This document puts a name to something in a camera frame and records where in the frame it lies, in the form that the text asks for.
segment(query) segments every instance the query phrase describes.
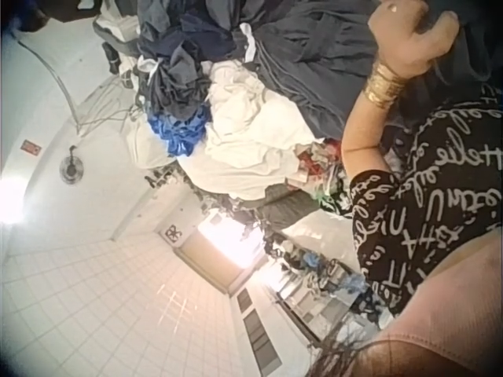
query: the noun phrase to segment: person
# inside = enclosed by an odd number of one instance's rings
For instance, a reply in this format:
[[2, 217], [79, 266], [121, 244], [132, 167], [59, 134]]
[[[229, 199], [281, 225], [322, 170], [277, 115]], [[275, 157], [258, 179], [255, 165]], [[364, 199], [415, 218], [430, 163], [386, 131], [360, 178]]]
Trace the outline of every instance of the person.
[[362, 272], [396, 318], [364, 343], [329, 341], [310, 377], [486, 375], [503, 353], [501, 91], [444, 93], [413, 135], [399, 179], [379, 151], [401, 89], [459, 31], [445, 12], [418, 34], [427, 11], [422, 0], [387, 0], [371, 16], [376, 63], [341, 147]]

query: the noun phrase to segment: electrical cord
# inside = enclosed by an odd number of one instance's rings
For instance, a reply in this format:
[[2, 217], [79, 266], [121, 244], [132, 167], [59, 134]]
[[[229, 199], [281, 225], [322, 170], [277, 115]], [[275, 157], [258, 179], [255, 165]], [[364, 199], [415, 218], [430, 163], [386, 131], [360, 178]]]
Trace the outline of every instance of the electrical cord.
[[[18, 37], [16, 37], [14, 35], [14, 33], [10, 32], [10, 35], [13, 37], [13, 39], [21, 47], [23, 47], [25, 50], [27, 50], [28, 52], [33, 54], [37, 58], [37, 60], [40, 61], [40, 63], [42, 63], [42, 65], [51, 74], [54, 81], [56, 82], [56, 84], [59, 86], [61, 92], [63, 93], [65, 100], [67, 101], [68, 107], [69, 107], [70, 112], [72, 114], [73, 121], [75, 122], [75, 128], [76, 128], [77, 135], [79, 135], [81, 138], [84, 138], [85, 136], [90, 134], [92, 131], [96, 130], [101, 124], [103, 124], [109, 120], [122, 121], [123, 123], [120, 128], [120, 132], [122, 132], [124, 123], [126, 122], [126, 119], [127, 119], [127, 115], [129, 114], [132, 107], [124, 108], [124, 109], [118, 110], [116, 112], [113, 112], [111, 115], [109, 115], [107, 117], [102, 117], [102, 118], [96, 119], [104, 110], [109, 110], [114, 105], [113, 104], [114, 100], [107, 101], [104, 104], [101, 104], [101, 107], [96, 111], [96, 114], [94, 114], [94, 116], [96, 117], [95, 119], [88, 121], [88, 122], [82, 122], [79, 119], [77, 107], [75, 105], [75, 102], [73, 101], [72, 95], [68, 92], [68, 89], [67, 89], [66, 85], [64, 84], [63, 80], [61, 79], [61, 77], [56, 73], [56, 71], [51, 67], [51, 65], [39, 53], [34, 51], [30, 46], [26, 45], [24, 42], [20, 41], [18, 39]], [[115, 87], [119, 86], [119, 84], [116, 81], [117, 81], [117, 78], [114, 78], [113, 80], [111, 80], [111, 82], [107, 85], [105, 90], [103, 90], [103, 92], [100, 93], [100, 95], [97, 97], [96, 101], [91, 105], [89, 111], [84, 116], [84, 118], [86, 118], [89, 114], [91, 114], [93, 112], [93, 110], [96, 108], [96, 106], [100, 103], [101, 98], [104, 97], [105, 95], [109, 94], [110, 89], [114, 89]], [[126, 112], [126, 115], [124, 116], [124, 118], [114, 118], [115, 115], [121, 114], [123, 112]], [[95, 125], [94, 127], [90, 128], [87, 132], [82, 134], [82, 130], [83, 130], [84, 126], [93, 125], [95, 123], [97, 123], [97, 125]]]
[[47, 71], [49, 71], [49, 73], [53, 76], [53, 78], [56, 81], [57, 85], [60, 87], [61, 92], [64, 95], [64, 98], [66, 99], [66, 101], [68, 103], [68, 107], [70, 108], [70, 112], [71, 112], [72, 118], [73, 118], [73, 120], [75, 122], [75, 126], [77, 127], [77, 133], [78, 133], [79, 130], [80, 130], [80, 122], [79, 122], [79, 117], [77, 115], [77, 110], [76, 110], [75, 102], [73, 101], [72, 96], [70, 95], [70, 93], [66, 89], [66, 86], [64, 85], [63, 81], [61, 80], [61, 77], [53, 70], [53, 68], [50, 66], [50, 64], [47, 63], [47, 61], [43, 57], [40, 56], [39, 53], [37, 53], [31, 47], [27, 46], [22, 41], [20, 41], [18, 39], [18, 37], [16, 37], [14, 35], [14, 33], [10, 32], [10, 34], [12, 35], [12, 37], [14, 38], [14, 40], [17, 41], [18, 45], [20, 45], [25, 50], [27, 50], [30, 53], [32, 53], [40, 61], [40, 63], [42, 63], [43, 66], [47, 68]]

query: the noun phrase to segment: gold bangle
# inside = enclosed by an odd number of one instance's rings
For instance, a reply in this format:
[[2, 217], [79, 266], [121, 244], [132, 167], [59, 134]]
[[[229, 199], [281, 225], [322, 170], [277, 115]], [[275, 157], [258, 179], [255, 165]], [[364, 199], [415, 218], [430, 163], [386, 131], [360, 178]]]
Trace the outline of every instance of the gold bangle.
[[373, 65], [372, 74], [367, 79], [364, 95], [379, 108], [388, 109], [395, 102], [405, 85], [388, 67], [377, 61]]

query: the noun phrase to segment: white cloth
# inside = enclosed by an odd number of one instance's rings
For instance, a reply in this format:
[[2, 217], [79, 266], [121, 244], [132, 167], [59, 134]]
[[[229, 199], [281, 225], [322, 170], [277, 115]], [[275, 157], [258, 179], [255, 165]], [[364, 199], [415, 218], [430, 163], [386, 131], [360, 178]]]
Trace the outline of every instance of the white cloth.
[[239, 28], [246, 37], [246, 42], [248, 43], [248, 47], [246, 48], [246, 52], [244, 53], [244, 62], [249, 63], [255, 59], [255, 53], [257, 52], [255, 38], [252, 34], [252, 27], [250, 26], [250, 24], [241, 24], [239, 25]]
[[264, 163], [239, 169], [212, 159], [204, 142], [196, 145], [192, 155], [179, 156], [178, 163], [199, 188], [242, 200], [264, 198], [267, 187], [285, 182], [299, 169], [299, 160], [293, 152], [278, 149], [267, 151]]
[[129, 114], [124, 121], [124, 132], [131, 159], [139, 169], [163, 167], [174, 161], [167, 155], [166, 144], [153, 133], [144, 112]]
[[206, 153], [233, 167], [265, 163], [275, 149], [293, 150], [316, 141], [297, 106], [268, 90], [235, 60], [216, 63], [210, 73]]

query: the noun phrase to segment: blue cloth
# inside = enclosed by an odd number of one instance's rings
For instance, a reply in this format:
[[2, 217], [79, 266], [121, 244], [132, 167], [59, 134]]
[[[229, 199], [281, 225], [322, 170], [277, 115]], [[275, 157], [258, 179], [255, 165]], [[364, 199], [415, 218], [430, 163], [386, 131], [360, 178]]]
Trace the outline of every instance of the blue cloth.
[[167, 152], [172, 156], [190, 156], [194, 146], [206, 134], [206, 123], [211, 121], [210, 108], [203, 104], [196, 114], [185, 121], [172, 115], [150, 115], [152, 131], [166, 141]]
[[364, 293], [369, 286], [365, 282], [365, 277], [359, 273], [353, 273], [342, 279], [339, 283], [339, 290], [346, 289], [350, 295], [354, 293]]
[[316, 269], [320, 265], [320, 257], [311, 251], [304, 254], [302, 259], [312, 269]]

